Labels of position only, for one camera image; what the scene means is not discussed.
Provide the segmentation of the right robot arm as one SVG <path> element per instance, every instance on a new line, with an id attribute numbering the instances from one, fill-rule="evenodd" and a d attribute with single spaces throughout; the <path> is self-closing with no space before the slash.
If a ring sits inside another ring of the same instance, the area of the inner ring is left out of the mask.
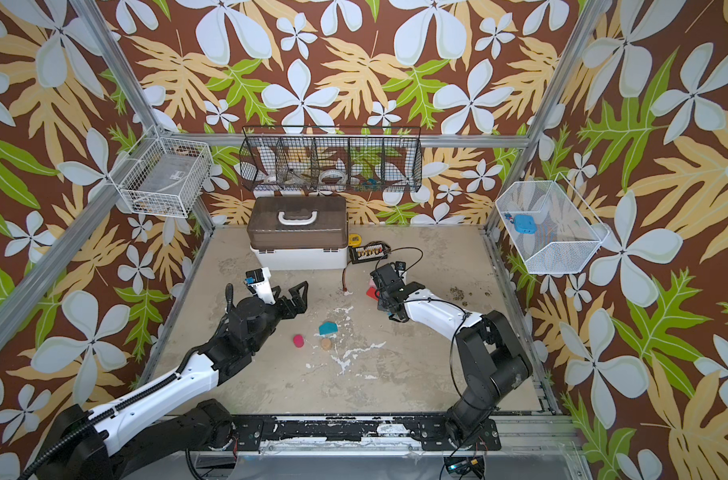
<path id="1" fill-rule="evenodd" d="M 505 315 L 468 311 L 404 280 L 401 262 L 370 273 L 378 307 L 398 323 L 413 321 L 450 341 L 459 356 L 466 388 L 444 416 L 444 431 L 457 448 L 474 443 L 498 404 L 533 373 L 529 356 Z"/>

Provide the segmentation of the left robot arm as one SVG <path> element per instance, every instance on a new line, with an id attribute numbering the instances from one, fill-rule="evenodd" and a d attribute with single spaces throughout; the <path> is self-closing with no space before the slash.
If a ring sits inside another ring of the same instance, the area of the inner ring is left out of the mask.
<path id="1" fill-rule="evenodd" d="M 215 400 L 175 420 L 166 416 L 245 369 L 280 321 L 306 312 L 307 290 L 302 282 L 287 296 L 270 288 L 272 303 L 258 294 L 235 302 L 228 285 L 225 314 L 205 343 L 189 349 L 175 369 L 130 394 L 59 414 L 20 478 L 121 479 L 177 451 L 227 444 L 232 415 Z"/>

